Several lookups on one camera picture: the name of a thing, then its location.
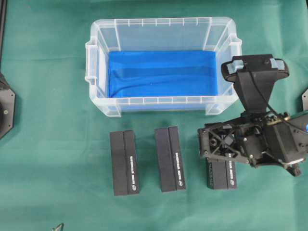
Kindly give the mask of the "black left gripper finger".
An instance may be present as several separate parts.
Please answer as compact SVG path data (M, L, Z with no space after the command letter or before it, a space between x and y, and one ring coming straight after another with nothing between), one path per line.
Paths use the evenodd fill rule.
M56 227L51 228L51 231L63 231L64 229L64 224L60 223Z

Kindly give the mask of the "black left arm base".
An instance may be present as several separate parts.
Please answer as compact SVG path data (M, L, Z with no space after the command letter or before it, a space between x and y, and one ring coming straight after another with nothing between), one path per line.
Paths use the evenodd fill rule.
M0 138L13 128L15 93L0 74Z

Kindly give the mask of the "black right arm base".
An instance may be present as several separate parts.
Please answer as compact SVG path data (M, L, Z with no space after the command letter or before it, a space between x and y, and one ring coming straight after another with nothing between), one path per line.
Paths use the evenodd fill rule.
M303 108L303 111L306 111L308 110L308 89L306 89L302 95L302 108Z

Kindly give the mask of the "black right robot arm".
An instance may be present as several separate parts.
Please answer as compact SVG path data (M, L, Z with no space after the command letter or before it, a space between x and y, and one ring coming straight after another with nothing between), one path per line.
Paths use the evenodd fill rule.
M280 166L292 176L308 157L308 116L243 112L225 122L198 129L199 153L208 161L232 161L251 167Z

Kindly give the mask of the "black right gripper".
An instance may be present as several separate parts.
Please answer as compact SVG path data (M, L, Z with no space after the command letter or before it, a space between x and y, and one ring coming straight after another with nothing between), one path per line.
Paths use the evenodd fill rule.
M251 167L272 165L262 131L269 112L241 116L225 122L206 123L197 130L200 157L210 162L231 161Z

